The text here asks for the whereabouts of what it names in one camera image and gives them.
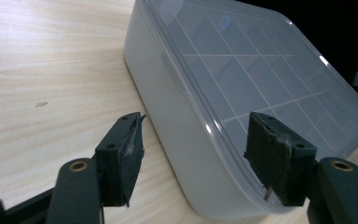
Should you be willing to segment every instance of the clamp jaw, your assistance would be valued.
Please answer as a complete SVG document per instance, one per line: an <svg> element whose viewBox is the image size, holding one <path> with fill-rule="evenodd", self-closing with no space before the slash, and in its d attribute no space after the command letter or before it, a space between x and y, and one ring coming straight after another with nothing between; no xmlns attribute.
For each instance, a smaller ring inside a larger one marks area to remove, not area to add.
<svg viewBox="0 0 358 224"><path fill-rule="evenodd" d="M104 223L104 206L129 206L145 153L144 118L137 112L118 119L92 159L62 166L54 189L8 210L0 201L0 224Z"/></svg>
<svg viewBox="0 0 358 224"><path fill-rule="evenodd" d="M358 166L339 158L316 161L316 151L277 119L250 114L244 157L264 187L284 206L309 198L311 224L358 223Z"/></svg>

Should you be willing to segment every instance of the light wood surface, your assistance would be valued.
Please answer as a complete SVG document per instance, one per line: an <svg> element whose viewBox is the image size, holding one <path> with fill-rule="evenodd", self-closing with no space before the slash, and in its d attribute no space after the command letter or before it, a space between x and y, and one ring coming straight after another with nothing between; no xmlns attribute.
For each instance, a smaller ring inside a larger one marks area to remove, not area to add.
<svg viewBox="0 0 358 224"><path fill-rule="evenodd" d="M145 108L123 60L133 0L0 1L0 199L9 208L91 157L124 114ZM283 216L211 221L188 204L149 119L131 207L106 223L308 223ZM358 164L358 150L351 159Z"/></svg>

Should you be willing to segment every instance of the grid pattern on lid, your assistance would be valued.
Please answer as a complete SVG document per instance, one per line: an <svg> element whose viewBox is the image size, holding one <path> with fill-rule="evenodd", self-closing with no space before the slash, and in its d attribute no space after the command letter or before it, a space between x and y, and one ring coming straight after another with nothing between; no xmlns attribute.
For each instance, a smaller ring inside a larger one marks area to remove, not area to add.
<svg viewBox="0 0 358 224"><path fill-rule="evenodd" d="M169 36L239 155L246 149L252 111L279 119L312 142L318 159L346 157L354 150L358 96L289 20L156 2Z"/></svg>

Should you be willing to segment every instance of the brass screw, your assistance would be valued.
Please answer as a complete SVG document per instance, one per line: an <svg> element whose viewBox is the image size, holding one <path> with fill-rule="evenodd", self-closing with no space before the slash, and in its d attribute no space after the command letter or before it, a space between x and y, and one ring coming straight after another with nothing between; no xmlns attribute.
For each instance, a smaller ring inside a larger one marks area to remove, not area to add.
<svg viewBox="0 0 358 224"><path fill-rule="evenodd" d="M85 161L77 161L69 166L69 170L72 172L80 172L86 170L89 165Z"/></svg>
<svg viewBox="0 0 358 224"><path fill-rule="evenodd" d="M347 164L344 161L331 161L330 163L334 168L340 170L340 171L345 171L345 172L352 172L353 171L353 167L350 164Z"/></svg>

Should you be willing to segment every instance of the plastic container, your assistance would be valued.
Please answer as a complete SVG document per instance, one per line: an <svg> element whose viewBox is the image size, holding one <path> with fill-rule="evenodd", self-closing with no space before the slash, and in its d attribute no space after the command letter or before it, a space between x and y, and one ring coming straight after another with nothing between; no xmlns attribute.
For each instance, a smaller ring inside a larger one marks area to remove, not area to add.
<svg viewBox="0 0 358 224"><path fill-rule="evenodd" d="M282 14L234 1L137 0L124 56L179 183L211 219L284 213L248 161L248 115L345 158L358 94Z"/></svg>

